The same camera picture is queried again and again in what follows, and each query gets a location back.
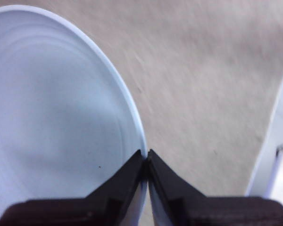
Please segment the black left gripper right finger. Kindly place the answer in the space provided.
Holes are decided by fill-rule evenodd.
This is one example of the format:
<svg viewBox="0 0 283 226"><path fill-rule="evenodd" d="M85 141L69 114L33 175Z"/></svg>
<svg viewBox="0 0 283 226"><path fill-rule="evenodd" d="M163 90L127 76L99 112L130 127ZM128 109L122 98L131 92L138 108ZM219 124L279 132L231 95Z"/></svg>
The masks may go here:
<svg viewBox="0 0 283 226"><path fill-rule="evenodd" d="M283 226L283 205L261 197L209 197L178 176L153 150L147 157L157 226Z"/></svg>

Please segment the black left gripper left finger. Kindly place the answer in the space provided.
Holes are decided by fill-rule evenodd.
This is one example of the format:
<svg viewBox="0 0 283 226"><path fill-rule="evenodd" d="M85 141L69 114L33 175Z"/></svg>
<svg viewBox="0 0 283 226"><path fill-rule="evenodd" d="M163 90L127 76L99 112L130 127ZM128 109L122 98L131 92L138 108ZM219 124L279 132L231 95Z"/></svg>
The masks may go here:
<svg viewBox="0 0 283 226"><path fill-rule="evenodd" d="M29 200L10 206L1 226L136 226L143 207L140 150L84 198Z"/></svg>

